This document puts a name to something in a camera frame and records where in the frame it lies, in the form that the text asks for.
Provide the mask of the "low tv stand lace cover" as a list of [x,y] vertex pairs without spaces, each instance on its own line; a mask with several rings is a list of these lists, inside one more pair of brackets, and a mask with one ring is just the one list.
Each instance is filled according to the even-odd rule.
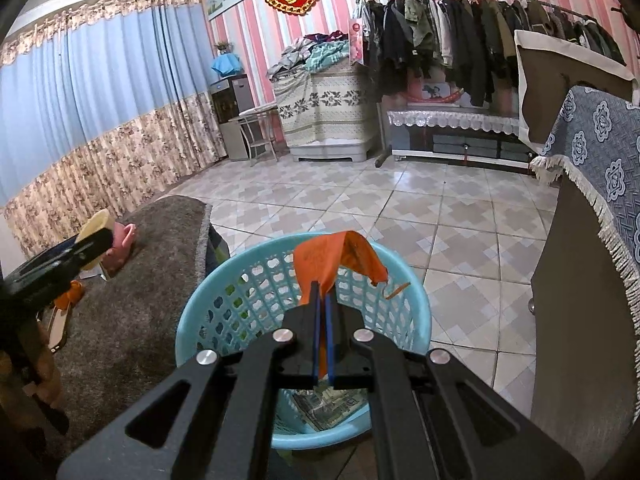
[[408,108],[386,113],[390,154],[463,165],[527,170],[536,151],[520,138],[517,117],[455,106]]

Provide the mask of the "pink piggy bank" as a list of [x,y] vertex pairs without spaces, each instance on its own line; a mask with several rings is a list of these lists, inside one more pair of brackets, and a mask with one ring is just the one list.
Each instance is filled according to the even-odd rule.
[[115,275],[127,262],[137,237],[137,226],[114,223],[112,247],[103,255],[101,266],[108,276]]

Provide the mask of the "cloth covered storage box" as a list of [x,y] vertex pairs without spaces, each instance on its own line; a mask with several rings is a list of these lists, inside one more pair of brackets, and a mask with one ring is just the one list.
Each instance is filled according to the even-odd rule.
[[312,74],[299,66],[272,86],[286,146],[298,162],[363,162],[378,144],[378,107],[364,67],[343,60]]

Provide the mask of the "clothes rack with coats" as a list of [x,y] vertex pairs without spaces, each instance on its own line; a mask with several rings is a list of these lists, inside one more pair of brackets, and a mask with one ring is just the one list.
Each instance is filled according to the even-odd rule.
[[515,33],[536,32],[625,65],[613,36],[586,14],[540,0],[357,0],[363,54],[380,96],[442,75],[476,107],[499,80],[518,84]]

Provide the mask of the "light blue plastic basket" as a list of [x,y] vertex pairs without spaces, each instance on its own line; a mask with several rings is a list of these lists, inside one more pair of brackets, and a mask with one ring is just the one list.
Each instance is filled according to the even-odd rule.
[[[285,311],[297,306],[300,288],[293,250],[311,232],[272,238],[231,257],[209,273],[192,292],[177,326],[175,361],[183,365],[201,350],[228,356],[279,328]],[[339,270],[336,291],[341,304],[358,309],[363,323],[390,338],[398,348],[424,354],[431,345],[432,315],[423,282],[391,249],[374,250],[388,271],[385,284],[372,285],[352,270]],[[278,396],[271,444],[280,451],[327,448],[361,436],[371,428],[367,406],[335,427],[316,431],[304,422],[293,393]]]

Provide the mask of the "cloth covered television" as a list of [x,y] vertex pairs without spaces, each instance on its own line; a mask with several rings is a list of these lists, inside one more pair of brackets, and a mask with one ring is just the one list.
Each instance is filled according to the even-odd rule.
[[514,32],[518,62],[518,138],[540,154],[571,88],[602,90],[634,105],[639,83],[628,68],[579,44],[518,29]]

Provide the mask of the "small grey stool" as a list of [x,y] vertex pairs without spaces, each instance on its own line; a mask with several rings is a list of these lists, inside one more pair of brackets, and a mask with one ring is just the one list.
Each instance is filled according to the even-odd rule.
[[276,102],[256,106],[239,114],[238,124],[246,143],[250,166],[255,166],[262,155],[271,155],[275,160],[279,160],[273,129],[273,118],[277,114]]

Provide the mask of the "crumpled snack bag trash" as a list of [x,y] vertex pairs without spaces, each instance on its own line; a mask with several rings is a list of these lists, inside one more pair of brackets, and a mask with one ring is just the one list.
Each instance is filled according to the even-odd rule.
[[322,382],[312,390],[293,390],[291,400],[299,415],[314,430],[329,430],[367,404],[367,390],[336,390]]

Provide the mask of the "yellow round object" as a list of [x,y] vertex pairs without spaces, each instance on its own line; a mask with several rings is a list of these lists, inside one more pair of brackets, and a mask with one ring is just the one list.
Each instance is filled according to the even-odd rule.
[[[115,226],[115,218],[112,216],[112,214],[108,209],[103,208],[97,211],[81,228],[79,234],[76,237],[75,245],[79,244],[85,238],[93,235],[94,233],[102,229],[109,229],[112,233],[112,238],[113,238],[113,233],[115,229],[114,226]],[[102,259],[102,256],[96,257],[89,263],[86,263],[81,268],[81,271],[89,271],[95,268],[100,263],[101,259]]]

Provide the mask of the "tan phone case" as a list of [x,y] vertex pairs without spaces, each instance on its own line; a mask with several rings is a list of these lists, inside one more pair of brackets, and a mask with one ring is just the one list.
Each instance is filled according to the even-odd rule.
[[52,353],[58,352],[64,347],[67,339],[67,325],[70,322],[72,308],[67,307],[61,310],[57,307],[52,309],[48,324],[48,347]]

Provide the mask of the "pile of folded clothes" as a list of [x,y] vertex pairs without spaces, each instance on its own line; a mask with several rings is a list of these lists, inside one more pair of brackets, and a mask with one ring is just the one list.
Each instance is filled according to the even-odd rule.
[[282,52],[279,61],[267,70],[267,78],[274,81],[292,70],[303,68],[315,74],[342,62],[349,56],[348,36],[337,30],[330,34],[311,34],[297,38]]

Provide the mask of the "blue floral fringed cloth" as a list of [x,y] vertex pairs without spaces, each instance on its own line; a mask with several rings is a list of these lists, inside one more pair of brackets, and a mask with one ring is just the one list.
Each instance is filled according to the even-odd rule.
[[590,203],[600,239],[631,287],[639,281],[639,107],[584,86],[567,92],[532,161],[537,178],[565,174]]

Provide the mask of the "black water dispenser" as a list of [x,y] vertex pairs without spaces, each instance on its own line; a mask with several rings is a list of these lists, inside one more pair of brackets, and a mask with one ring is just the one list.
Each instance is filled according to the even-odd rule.
[[247,160],[248,148],[238,119],[254,107],[248,77],[244,74],[219,79],[208,88],[218,127],[231,160]]

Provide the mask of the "orange wrapper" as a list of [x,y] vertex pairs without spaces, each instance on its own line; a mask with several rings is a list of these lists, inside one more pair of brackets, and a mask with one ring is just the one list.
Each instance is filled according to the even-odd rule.
[[319,301],[320,332],[318,340],[319,377],[330,371],[330,326],[332,313],[330,292],[334,289],[341,266],[366,276],[373,286],[388,284],[390,274],[370,243],[358,232],[342,231],[314,236],[296,246],[293,252],[296,280],[302,298],[300,304]]

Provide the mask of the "blue and floral curtain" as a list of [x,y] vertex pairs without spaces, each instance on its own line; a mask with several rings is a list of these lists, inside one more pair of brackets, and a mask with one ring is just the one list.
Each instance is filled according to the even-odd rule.
[[226,156],[202,0],[101,0],[1,47],[1,211],[33,256]]

